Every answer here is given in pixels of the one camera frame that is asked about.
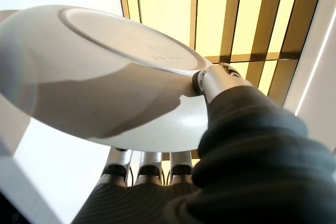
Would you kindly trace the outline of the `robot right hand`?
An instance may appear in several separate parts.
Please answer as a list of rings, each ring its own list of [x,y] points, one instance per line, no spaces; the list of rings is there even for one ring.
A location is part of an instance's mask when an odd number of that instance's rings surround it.
[[[108,165],[74,223],[335,223],[335,158],[229,64],[193,77],[207,101],[199,162],[163,187]]]

